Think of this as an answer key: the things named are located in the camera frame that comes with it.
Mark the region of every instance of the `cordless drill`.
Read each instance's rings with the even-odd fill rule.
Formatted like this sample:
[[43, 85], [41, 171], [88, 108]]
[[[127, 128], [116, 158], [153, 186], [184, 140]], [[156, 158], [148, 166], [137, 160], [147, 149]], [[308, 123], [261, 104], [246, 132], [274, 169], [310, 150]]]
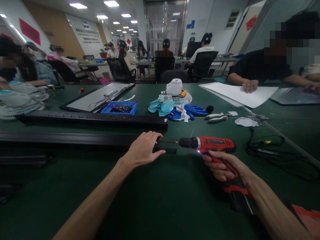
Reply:
[[[198, 152], [211, 156], [209, 151], [222, 151], [231, 153], [236, 151], [236, 144], [227, 138], [216, 137], [192, 137], [181, 138], [177, 143], [184, 148], [197, 149]], [[254, 215], [253, 205], [239, 173], [234, 169], [227, 160], [215, 158], [211, 156], [215, 163], [223, 163], [226, 165], [226, 170], [232, 172], [233, 179], [227, 178], [227, 181], [222, 182], [223, 190], [228, 194], [231, 208], [234, 211]]]

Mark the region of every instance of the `blue plastic tray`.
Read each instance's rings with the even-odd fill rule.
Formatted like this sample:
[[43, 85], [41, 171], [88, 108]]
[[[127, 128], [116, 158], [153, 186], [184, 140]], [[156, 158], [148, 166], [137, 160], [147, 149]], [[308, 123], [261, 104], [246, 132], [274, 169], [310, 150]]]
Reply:
[[[122, 104], [125, 106], [131, 106], [132, 104], [134, 104], [134, 105], [132, 106], [130, 113], [115, 113], [115, 112], [110, 112], [112, 110], [111, 103], [113, 104], [113, 106], [115, 106], [117, 104]], [[101, 113], [122, 114], [122, 115], [135, 115], [136, 112], [137, 112], [137, 103], [135, 103], [135, 102], [109, 102], [108, 105], [101, 111]]]

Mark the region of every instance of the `power strip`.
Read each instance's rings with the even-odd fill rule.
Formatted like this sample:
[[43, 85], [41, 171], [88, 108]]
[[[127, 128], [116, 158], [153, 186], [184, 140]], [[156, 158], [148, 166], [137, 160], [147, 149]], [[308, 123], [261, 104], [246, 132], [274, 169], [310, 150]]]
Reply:
[[16, 116], [23, 123], [81, 124], [105, 127], [125, 127], [148, 130], [168, 130], [168, 118], [158, 116], [120, 115], [104, 113], [34, 111]]

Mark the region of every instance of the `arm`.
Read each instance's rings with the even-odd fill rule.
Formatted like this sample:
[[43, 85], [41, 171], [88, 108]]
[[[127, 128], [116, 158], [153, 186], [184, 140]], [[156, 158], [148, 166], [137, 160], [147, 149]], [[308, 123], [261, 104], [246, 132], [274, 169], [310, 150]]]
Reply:
[[114, 197], [130, 172], [144, 164], [153, 162], [164, 150], [152, 153], [161, 133], [142, 133], [129, 151], [118, 160], [106, 178], [93, 190], [77, 210], [53, 237], [53, 240], [93, 239]]
[[[272, 189], [236, 156], [224, 152], [209, 153], [214, 157], [226, 159], [239, 172], [255, 205], [256, 213], [272, 239], [313, 239]], [[202, 158], [219, 181], [226, 181], [226, 177], [234, 177], [232, 173], [224, 170], [224, 164], [213, 163], [207, 155], [203, 155]]]

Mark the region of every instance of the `computer monitor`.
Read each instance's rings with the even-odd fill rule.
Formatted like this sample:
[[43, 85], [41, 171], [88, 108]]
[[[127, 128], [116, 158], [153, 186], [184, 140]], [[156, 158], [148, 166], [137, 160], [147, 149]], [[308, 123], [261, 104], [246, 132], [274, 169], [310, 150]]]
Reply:
[[201, 48], [201, 42], [188, 42], [186, 57], [192, 57], [199, 48]]

